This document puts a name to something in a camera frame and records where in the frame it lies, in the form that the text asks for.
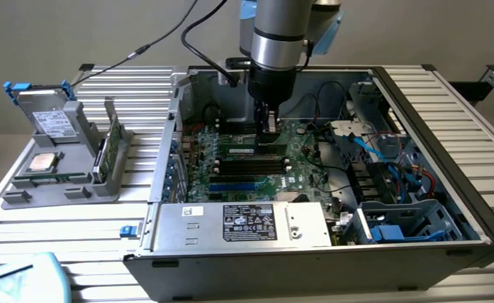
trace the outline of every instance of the red wire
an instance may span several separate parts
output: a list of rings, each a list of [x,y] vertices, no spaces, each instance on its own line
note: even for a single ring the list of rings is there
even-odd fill
[[[431,180],[431,189],[429,189],[429,192],[427,193],[427,197],[431,198],[433,194],[433,189],[436,188],[436,179],[433,178],[433,175],[425,169],[423,169],[423,173]]]
[[[433,189],[436,187],[436,179],[433,178],[433,175],[428,171],[424,171],[424,173],[425,173],[425,176],[428,176],[428,178],[431,179],[431,183],[432,183],[429,193],[427,194],[427,197],[431,198],[433,194]]]

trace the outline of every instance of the motherboard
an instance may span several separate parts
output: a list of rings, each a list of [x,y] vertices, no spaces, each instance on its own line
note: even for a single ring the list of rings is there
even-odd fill
[[[320,161],[308,126],[299,121],[282,122],[280,136],[264,155],[255,151],[254,134],[222,134],[219,125],[187,126],[191,134],[184,137],[184,149],[190,151],[187,201],[296,200],[328,205],[332,197],[324,169],[307,161],[308,153]]]

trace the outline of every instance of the robotic arm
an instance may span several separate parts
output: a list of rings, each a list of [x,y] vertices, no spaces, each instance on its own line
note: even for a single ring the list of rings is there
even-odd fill
[[[323,54],[343,14],[339,0],[259,0],[242,3],[240,51],[251,58],[248,92],[256,102],[259,133],[275,132],[279,105],[295,89],[306,52]]]

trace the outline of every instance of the capacitor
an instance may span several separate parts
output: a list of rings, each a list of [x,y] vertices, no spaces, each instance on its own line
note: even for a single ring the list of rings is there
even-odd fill
[[[304,135],[307,133],[307,130],[304,128],[296,128],[296,133]]]

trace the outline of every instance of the power supply label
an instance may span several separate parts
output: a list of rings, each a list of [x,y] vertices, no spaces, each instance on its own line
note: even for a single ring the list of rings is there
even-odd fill
[[[274,205],[224,205],[223,238],[227,242],[275,241]]]
[[[71,122],[62,110],[54,112],[34,112],[34,117],[51,138],[77,136]]]

